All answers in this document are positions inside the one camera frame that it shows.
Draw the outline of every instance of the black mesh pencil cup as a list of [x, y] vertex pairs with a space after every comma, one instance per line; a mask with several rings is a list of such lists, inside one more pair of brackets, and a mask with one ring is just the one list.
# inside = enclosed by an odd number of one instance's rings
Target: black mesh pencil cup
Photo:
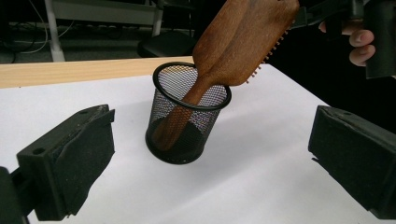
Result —
[[197, 160], [220, 110], [231, 101], [229, 87], [212, 86], [198, 105], [183, 102], [197, 77], [192, 63], [165, 63], [154, 71], [156, 90], [146, 143], [162, 161], [185, 164]]

